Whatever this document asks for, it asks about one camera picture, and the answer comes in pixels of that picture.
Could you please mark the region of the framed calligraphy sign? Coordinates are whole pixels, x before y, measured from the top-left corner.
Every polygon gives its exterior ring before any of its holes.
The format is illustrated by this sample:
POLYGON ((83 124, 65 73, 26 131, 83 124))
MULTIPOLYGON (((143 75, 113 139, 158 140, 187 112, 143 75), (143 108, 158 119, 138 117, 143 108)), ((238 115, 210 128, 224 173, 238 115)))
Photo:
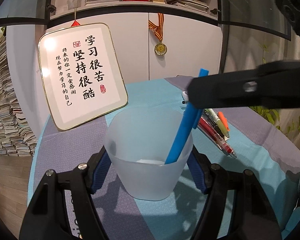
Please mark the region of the framed calligraphy sign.
POLYGON ((106 24, 84 24, 46 33, 39 40, 38 57, 50 114, 61 131, 128 103, 106 24))

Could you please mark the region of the red gel pen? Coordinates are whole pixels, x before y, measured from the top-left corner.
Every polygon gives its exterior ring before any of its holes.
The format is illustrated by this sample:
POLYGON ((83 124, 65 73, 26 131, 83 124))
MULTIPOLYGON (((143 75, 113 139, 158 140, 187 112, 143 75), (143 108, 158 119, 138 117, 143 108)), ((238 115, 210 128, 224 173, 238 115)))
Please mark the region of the red gel pen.
POLYGON ((198 122, 198 127, 204 131, 215 144, 223 151, 223 153, 232 158, 237 158, 236 153, 230 147, 230 145, 215 131, 215 129, 203 118, 201 117, 198 122))

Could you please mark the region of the patterned blue grey tablecloth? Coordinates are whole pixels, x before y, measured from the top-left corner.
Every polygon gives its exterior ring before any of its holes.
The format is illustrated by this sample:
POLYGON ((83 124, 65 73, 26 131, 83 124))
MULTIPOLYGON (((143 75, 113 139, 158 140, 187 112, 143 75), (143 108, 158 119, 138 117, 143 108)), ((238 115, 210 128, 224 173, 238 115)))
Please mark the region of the patterned blue grey tablecloth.
MULTIPOLYGON (((187 153, 164 162, 185 109, 181 93, 188 76, 132 83, 128 105, 68 131, 48 119, 39 138, 30 181, 37 187, 44 172, 73 170, 100 151, 113 117, 115 144, 128 150, 122 162, 126 178, 110 167, 102 187, 92 195, 110 239, 190 239, 206 202, 186 165, 187 153)), ((225 108, 230 122, 227 157, 199 129, 191 142, 210 162, 225 170, 250 169, 263 187, 283 237, 300 220, 296 206, 300 179, 300 151, 279 130, 248 107, 225 108)))

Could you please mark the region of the gold medal with ribbon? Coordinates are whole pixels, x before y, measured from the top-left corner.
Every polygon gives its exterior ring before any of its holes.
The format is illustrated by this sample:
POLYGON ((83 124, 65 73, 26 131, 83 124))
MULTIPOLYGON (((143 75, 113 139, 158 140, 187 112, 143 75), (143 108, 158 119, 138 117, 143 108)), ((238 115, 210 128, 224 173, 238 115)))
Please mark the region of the gold medal with ribbon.
POLYGON ((158 39, 158 43, 154 47, 154 52, 157 56, 164 56, 167 53, 167 47, 163 43, 164 39, 164 15, 158 13, 158 24, 154 24, 151 20, 148 21, 148 28, 153 32, 158 39))

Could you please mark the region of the black marker pen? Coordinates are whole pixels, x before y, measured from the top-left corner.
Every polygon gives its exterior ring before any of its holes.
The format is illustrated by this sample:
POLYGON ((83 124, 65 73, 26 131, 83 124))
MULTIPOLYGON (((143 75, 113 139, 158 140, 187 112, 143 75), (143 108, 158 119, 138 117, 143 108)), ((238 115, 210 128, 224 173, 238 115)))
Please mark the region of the black marker pen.
POLYGON ((221 129, 218 127, 217 123, 213 119, 212 115, 204 110, 202 113, 203 118, 213 127, 213 129, 222 137, 224 138, 224 134, 222 133, 221 129))

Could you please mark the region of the red hanging ornament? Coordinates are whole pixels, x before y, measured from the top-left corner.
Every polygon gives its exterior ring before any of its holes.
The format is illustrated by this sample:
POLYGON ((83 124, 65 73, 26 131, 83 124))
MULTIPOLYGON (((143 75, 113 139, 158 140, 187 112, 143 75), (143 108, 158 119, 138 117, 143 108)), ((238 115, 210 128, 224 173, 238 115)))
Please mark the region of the red hanging ornament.
POLYGON ((71 27, 76 27, 76 26, 80 26, 81 24, 79 22, 77 22, 76 20, 74 20, 74 22, 72 23, 71 27))

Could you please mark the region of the frosted plastic cup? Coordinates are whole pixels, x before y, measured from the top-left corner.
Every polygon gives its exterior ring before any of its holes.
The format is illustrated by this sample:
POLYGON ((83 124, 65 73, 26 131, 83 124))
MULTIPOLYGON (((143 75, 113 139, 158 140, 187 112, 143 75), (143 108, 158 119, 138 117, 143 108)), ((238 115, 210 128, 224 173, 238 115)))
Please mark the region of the frosted plastic cup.
POLYGON ((174 109, 145 107, 125 109, 113 117, 104 146, 132 197, 158 201, 175 188, 193 148, 189 137, 179 159, 165 164, 182 117, 174 109))

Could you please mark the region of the green white pen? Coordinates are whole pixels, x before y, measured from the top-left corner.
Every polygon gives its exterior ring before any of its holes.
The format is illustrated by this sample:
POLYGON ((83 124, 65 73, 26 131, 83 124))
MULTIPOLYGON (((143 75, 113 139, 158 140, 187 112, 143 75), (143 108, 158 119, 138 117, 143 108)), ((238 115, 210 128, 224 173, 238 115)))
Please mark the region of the green white pen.
POLYGON ((217 126, 219 127, 223 135, 227 138, 230 138, 228 130, 226 129, 226 127, 224 126, 224 124, 222 123, 218 115, 215 113, 215 111, 211 108, 208 108, 207 111, 211 114, 213 120, 215 121, 215 123, 217 124, 217 126))

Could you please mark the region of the green potted plant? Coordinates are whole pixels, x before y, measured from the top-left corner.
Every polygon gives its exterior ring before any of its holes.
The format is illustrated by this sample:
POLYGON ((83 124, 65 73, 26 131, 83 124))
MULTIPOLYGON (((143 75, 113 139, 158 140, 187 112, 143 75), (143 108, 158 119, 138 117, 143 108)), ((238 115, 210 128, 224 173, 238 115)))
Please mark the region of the green potted plant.
POLYGON ((280 122, 281 116, 278 109, 269 109, 264 106, 250 106, 250 109, 275 126, 285 136, 288 136, 293 132, 296 132, 296 135, 300 134, 300 116, 298 116, 297 121, 291 119, 288 122, 286 129, 283 129, 283 126, 280 122))

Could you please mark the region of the tall stack of books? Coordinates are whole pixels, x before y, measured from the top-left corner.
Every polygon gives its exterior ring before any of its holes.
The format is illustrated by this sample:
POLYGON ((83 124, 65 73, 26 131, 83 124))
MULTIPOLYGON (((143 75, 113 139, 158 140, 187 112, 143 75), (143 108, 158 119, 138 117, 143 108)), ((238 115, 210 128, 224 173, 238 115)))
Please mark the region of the tall stack of books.
POLYGON ((7 59, 6 37, 0 29, 0 154, 34 155, 37 138, 15 94, 7 59))

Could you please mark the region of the orange highlighter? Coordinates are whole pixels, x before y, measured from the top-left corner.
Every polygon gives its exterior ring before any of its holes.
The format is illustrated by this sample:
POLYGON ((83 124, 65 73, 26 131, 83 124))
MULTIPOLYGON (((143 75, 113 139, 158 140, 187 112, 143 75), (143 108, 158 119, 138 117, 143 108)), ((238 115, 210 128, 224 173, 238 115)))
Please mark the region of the orange highlighter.
POLYGON ((217 115, 220 118, 223 125, 225 126, 225 128, 227 129, 227 131, 230 131, 228 121, 227 121, 226 117, 224 116, 224 114, 221 111, 219 111, 217 115))

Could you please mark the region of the blue pen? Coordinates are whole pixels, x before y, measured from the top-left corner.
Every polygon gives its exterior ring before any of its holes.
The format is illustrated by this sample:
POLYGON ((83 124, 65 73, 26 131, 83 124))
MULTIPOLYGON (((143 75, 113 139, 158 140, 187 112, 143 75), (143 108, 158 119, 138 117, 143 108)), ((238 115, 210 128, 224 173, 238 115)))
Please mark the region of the blue pen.
POLYGON ((181 119, 171 149, 165 160, 165 164, 175 163, 179 159, 189 139, 189 136, 191 135, 192 129, 195 129, 198 125, 202 111, 202 109, 194 107, 194 105, 190 102, 186 104, 183 117, 181 119))

